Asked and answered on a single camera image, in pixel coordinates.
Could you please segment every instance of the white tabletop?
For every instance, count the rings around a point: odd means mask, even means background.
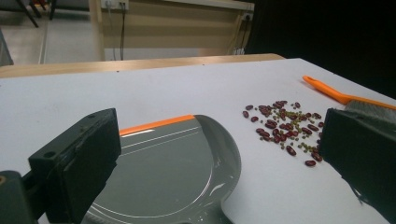
[[[323,116],[330,107],[344,108],[304,83],[303,75],[348,94],[396,105],[300,59],[1,78],[0,170],[26,174],[31,154],[102,109],[117,109],[120,129],[202,114],[221,123],[239,147],[242,174],[224,204],[235,223],[388,223],[374,208],[360,204],[329,163],[305,167],[309,155],[298,151],[294,158],[258,140],[258,124],[242,117],[246,105],[276,100],[298,101],[304,111]]]

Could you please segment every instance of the wall socket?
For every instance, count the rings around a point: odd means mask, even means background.
[[[121,3],[125,4],[125,9],[129,9],[129,0],[101,0],[101,8],[107,9],[109,4],[111,9],[121,10]]]

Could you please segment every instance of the orange brush handle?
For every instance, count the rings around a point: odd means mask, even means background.
[[[378,101],[369,100],[369,99],[362,98],[359,96],[343,94],[343,93],[331,88],[330,86],[324,84],[323,82],[316,80],[309,76],[303,76],[303,80],[306,81],[307,83],[311,84],[313,87],[315,87],[319,91],[331,96],[332,98],[334,98],[335,100],[337,100],[338,102],[340,102],[343,105],[346,105],[351,100],[356,100],[356,101],[362,101],[362,102],[369,103],[372,105],[380,105],[380,106],[384,106],[389,109],[396,110],[396,106],[394,106],[394,105],[387,105],[387,104],[384,104],[384,103],[381,103]]]

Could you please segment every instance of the black curtain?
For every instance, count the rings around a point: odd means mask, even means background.
[[[255,11],[246,54],[302,58],[396,99],[394,1],[247,2]]]

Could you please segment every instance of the gray dustpan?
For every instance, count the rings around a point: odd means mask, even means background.
[[[121,134],[118,166],[86,223],[232,223],[222,203],[241,160],[215,120],[190,116]]]

